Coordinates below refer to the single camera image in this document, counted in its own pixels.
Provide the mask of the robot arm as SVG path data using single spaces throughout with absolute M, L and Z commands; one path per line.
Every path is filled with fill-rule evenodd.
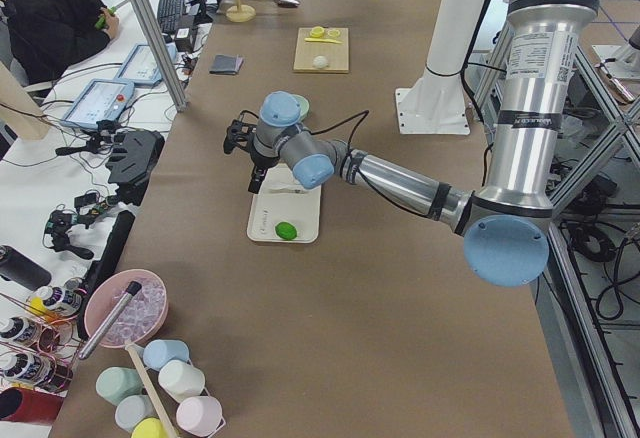
M 461 134 L 462 72 L 473 48 L 487 0 L 441 0 L 423 75 L 397 89 L 396 112 L 405 134 Z M 246 151 L 254 164 L 248 191 L 258 193 L 267 170 L 285 163 L 305 189 L 339 176 L 360 184 L 400 209 L 441 221 L 464 237 L 472 271 L 500 286 L 520 286 L 547 265 L 546 233 L 554 205 L 548 174 L 579 36 L 598 14 L 599 0 L 509 0 L 513 37 L 486 180 L 463 192 L 385 161 L 347 142 L 321 140 L 300 117 L 288 92 L 265 98 L 257 124 L 233 120 L 225 154 Z

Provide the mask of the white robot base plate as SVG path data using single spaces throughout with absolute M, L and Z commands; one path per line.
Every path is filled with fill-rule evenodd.
M 465 100 L 460 86 L 435 91 L 425 87 L 394 92 L 398 128 L 406 135 L 468 135 Z

